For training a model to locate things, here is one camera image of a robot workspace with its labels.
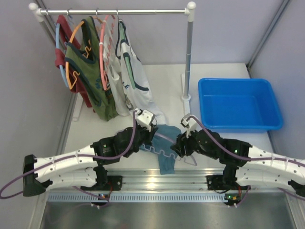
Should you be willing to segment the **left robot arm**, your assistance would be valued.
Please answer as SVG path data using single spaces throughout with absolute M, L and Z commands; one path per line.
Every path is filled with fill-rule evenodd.
M 156 125 L 136 125 L 74 152 L 45 158 L 25 156 L 22 194 L 32 197 L 61 187 L 104 189 L 108 183 L 104 166 L 118 163 L 121 157 L 138 152 L 141 145 L 150 144 L 157 130 Z

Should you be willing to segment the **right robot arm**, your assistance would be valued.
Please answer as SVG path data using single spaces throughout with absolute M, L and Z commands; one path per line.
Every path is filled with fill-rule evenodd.
M 222 138 L 210 130 L 179 134 L 171 149 L 179 157 L 192 153 L 218 160 L 224 170 L 220 189 L 265 186 L 305 195 L 305 162 L 280 156 L 237 139 Z

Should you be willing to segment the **teal tank top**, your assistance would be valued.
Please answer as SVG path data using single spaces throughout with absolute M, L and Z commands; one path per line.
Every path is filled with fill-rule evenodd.
M 159 129 L 156 133 L 165 135 L 174 141 L 176 141 L 177 136 L 181 133 L 181 130 L 177 128 L 176 126 L 169 126 L 169 125 L 158 125 Z M 152 139 L 151 146 L 154 146 L 157 151 L 163 149 L 167 154 L 173 153 L 176 156 L 177 153 L 170 149 L 170 146 L 173 145 L 172 143 L 166 141 L 165 139 L 155 136 Z M 158 164 L 159 164 L 159 170 L 161 175 L 170 175 L 174 174 L 174 165 L 175 160 L 171 158 L 164 157 L 163 155 L 157 155 L 158 156 Z

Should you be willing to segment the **lavender plastic hanger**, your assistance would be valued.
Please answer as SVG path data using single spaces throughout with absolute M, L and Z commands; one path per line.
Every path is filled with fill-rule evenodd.
M 173 139 L 171 139 L 171 138 L 169 138 L 169 137 L 167 137 L 165 135 L 156 133 L 155 136 L 161 137 L 161 138 L 165 139 L 166 141 L 168 141 L 168 142 L 170 142 L 172 144 L 175 143 L 175 141 Z M 164 157 L 167 157 L 167 158 L 171 158 L 172 157 L 175 161 L 181 161 L 182 160 L 182 158 L 180 156 L 176 156 L 173 153 L 167 154 L 163 149 L 157 151 L 154 146 L 149 146 L 149 145 L 143 144 L 141 146 L 141 148 L 143 150 L 145 150 L 145 151 L 149 151 L 149 152 L 152 152 L 152 153 L 157 154 L 157 155 L 163 155 Z M 188 164 L 188 165 L 191 165 L 191 166 L 195 166 L 195 167 L 198 166 L 195 158 L 193 156 L 190 156 L 190 158 L 191 158 L 192 162 L 188 162 L 186 160 L 186 158 L 184 158 L 183 162 Z

